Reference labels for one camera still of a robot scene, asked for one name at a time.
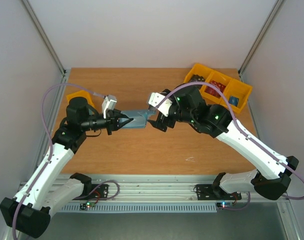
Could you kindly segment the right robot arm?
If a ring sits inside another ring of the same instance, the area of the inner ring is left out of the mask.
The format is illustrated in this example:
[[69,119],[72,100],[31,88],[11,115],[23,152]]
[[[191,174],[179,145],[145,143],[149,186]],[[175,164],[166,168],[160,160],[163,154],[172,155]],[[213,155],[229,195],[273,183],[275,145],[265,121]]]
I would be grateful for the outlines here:
[[159,111],[150,124],[163,132],[177,122],[189,124],[197,133],[217,139],[246,158],[255,169],[243,173],[219,173],[211,185],[215,199],[236,192],[255,191],[268,200],[277,200],[288,189],[291,174],[299,161],[281,155],[251,134],[230,111],[219,104],[207,104],[196,86],[180,86],[150,94],[147,103]]

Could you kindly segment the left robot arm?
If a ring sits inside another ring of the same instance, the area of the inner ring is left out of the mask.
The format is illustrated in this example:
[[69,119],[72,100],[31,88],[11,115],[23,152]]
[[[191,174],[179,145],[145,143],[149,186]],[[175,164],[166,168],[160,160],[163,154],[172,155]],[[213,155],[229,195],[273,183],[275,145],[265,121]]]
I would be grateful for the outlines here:
[[50,138],[48,152],[31,178],[13,198],[4,198],[0,210],[5,223],[12,228],[13,239],[20,231],[32,238],[40,237],[51,218],[71,200],[88,199],[94,192],[92,179],[74,173],[53,193],[51,186],[63,167],[75,156],[87,138],[87,132],[106,129],[108,135],[133,121],[114,108],[116,99],[108,95],[103,101],[103,113],[84,97],[72,98],[66,107],[66,117]]

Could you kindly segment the teal leather card holder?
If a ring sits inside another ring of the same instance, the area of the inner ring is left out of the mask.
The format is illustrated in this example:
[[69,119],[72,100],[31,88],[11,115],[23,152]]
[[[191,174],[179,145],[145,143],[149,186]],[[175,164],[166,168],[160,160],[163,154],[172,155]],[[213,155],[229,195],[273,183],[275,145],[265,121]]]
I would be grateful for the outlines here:
[[122,129],[144,129],[148,123],[148,119],[156,114],[153,110],[140,109],[140,110],[124,110],[122,114],[126,115],[133,120],[125,124]]

